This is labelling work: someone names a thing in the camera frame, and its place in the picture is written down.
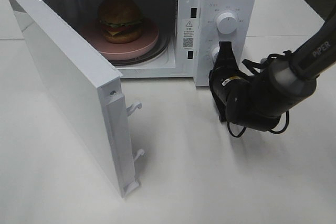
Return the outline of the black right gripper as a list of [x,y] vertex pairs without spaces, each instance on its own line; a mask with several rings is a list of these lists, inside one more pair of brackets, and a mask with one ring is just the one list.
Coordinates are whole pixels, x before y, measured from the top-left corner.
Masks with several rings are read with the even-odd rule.
[[232,77],[237,70],[238,65],[232,50],[232,43],[230,41],[220,41],[212,74],[220,77]]

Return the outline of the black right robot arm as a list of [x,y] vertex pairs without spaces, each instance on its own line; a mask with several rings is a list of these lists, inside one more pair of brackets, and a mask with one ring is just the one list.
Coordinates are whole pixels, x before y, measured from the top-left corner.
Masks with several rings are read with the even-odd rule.
[[257,63],[244,59],[251,72],[239,70],[232,43],[219,42],[209,72],[209,87],[219,120],[273,134],[289,124],[289,110],[316,90],[317,77],[335,64],[335,10],[318,32],[294,52],[270,54]]

